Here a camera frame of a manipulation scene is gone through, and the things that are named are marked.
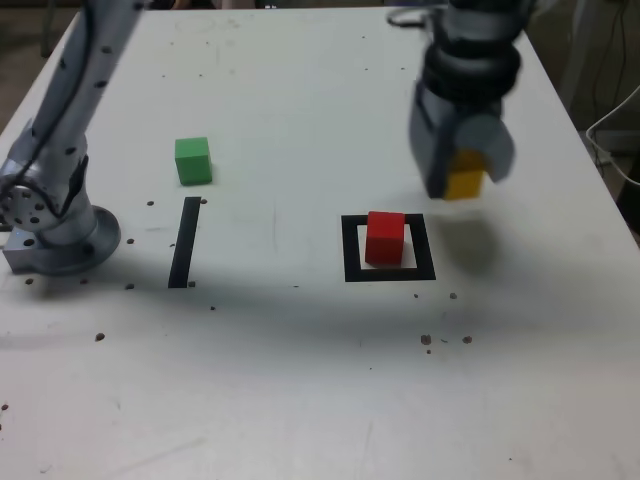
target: black line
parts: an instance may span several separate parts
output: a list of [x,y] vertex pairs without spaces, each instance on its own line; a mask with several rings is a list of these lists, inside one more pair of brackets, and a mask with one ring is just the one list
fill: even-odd
[[411,241],[413,242],[413,253],[416,256],[416,265],[421,270],[423,279],[436,279],[436,271],[433,268],[433,258],[431,258],[431,248],[429,248],[429,238],[427,228],[424,225],[424,217],[420,213],[409,213],[404,216],[405,223],[411,229]]
[[360,274],[360,247],[358,225],[366,225],[366,215],[342,216],[342,249],[344,257],[345,282],[357,282]]
[[200,197],[186,197],[182,207],[182,218],[180,219],[176,248],[173,252],[169,288],[187,288],[199,213]]

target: black square outline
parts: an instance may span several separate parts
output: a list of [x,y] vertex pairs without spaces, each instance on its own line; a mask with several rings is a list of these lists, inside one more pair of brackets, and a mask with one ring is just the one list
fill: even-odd
[[358,226],[367,224],[367,215],[342,215],[342,249],[344,256],[345,282],[406,282],[412,280],[435,280],[431,249],[427,239],[427,229],[421,213],[404,216],[405,225],[411,229],[415,268],[389,268],[363,270],[360,267],[360,247]]

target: white cable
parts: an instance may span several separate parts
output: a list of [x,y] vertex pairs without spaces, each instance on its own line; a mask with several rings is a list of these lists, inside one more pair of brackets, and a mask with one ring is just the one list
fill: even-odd
[[640,182],[636,182],[635,180],[630,179],[627,175],[625,175],[625,173],[620,169],[620,167],[618,166],[618,164],[615,162],[615,160],[612,158],[611,154],[609,152],[607,152],[606,150],[604,150],[602,147],[600,147],[600,145],[598,145],[596,143],[596,141],[593,139],[593,129],[596,128],[598,125],[600,125],[602,122],[604,122],[607,118],[609,118],[611,115],[613,115],[614,113],[616,113],[618,110],[620,110],[622,107],[624,107],[627,103],[629,103],[629,101],[636,96],[636,94],[640,92],[640,85],[638,85],[635,90],[633,92],[631,92],[631,94],[625,98],[622,102],[620,102],[620,104],[614,108],[613,110],[611,110],[609,113],[607,113],[604,117],[602,117],[600,120],[598,120],[596,123],[594,123],[593,125],[591,125],[589,128],[587,128],[587,132],[586,132],[586,137],[587,140],[589,140],[589,142],[591,143],[591,145],[593,145],[594,148],[598,149],[598,151],[602,152],[604,155],[607,155],[607,157],[609,158],[609,160],[611,161],[611,165],[613,165],[613,168],[615,168],[617,170],[617,172],[620,174],[620,176],[622,178],[624,178],[627,182],[640,187]]

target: red cube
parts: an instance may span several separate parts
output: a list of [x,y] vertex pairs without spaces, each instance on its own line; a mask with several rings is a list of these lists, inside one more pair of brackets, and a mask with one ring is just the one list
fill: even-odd
[[400,265],[404,213],[369,212],[364,260],[370,265]]

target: gray robot arm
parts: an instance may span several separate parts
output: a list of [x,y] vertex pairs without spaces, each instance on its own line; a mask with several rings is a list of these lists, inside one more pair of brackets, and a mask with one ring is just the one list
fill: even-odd
[[144,4],[85,0],[38,113],[0,169],[0,208],[14,229],[14,272],[61,275],[104,261],[118,245],[115,217],[89,202],[85,131]]
[[409,132],[431,198],[477,197],[484,172],[510,171],[515,147],[502,123],[502,97],[516,82],[513,41],[534,0],[450,0],[425,25],[432,30],[416,82]]

